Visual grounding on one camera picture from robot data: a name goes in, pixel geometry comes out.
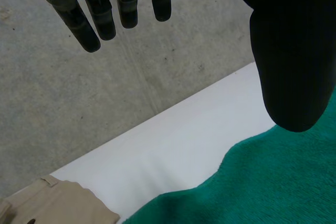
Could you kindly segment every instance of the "white surface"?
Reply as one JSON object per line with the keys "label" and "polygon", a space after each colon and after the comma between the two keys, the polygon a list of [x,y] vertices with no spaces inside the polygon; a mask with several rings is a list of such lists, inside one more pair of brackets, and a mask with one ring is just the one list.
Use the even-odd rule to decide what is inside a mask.
{"label": "white surface", "polygon": [[234,144],[272,126],[251,63],[52,175],[91,189],[122,222],[159,194],[201,184]]}

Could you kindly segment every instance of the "teal fabric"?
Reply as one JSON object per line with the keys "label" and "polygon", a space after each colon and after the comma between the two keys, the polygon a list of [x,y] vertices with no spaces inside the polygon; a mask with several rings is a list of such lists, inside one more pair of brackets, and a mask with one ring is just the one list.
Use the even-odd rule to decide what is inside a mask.
{"label": "teal fabric", "polygon": [[125,223],[336,223],[336,92],[309,131],[275,126],[244,140],[203,184],[160,195]]}

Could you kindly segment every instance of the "black fingertip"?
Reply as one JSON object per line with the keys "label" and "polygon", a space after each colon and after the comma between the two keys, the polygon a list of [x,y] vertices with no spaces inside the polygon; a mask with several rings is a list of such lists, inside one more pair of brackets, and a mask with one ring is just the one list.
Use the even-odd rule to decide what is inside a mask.
{"label": "black fingertip", "polygon": [[100,48],[100,41],[88,22],[79,28],[72,28],[70,30],[85,51],[95,52]]}
{"label": "black fingertip", "polygon": [[157,21],[164,22],[172,15],[171,0],[152,0],[155,18]]}
{"label": "black fingertip", "polygon": [[138,11],[132,11],[129,13],[120,12],[121,24],[124,28],[134,28],[138,24]]}
{"label": "black fingertip", "polygon": [[116,36],[116,27],[112,18],[112,12],[104,15],[92,15],[99,37],[102,40],[112,40]]}

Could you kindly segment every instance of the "gray floor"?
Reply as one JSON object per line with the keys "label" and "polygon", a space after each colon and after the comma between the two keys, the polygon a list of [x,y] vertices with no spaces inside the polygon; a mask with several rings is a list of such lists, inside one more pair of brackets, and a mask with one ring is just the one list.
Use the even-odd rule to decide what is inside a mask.
{"label": "gray floor", "polygon": [[166,23],[139,0],[132,30],[113,13],[89,54],[45,0],[0,0],[0,196],[253,61],[242,0],[173,0]]}

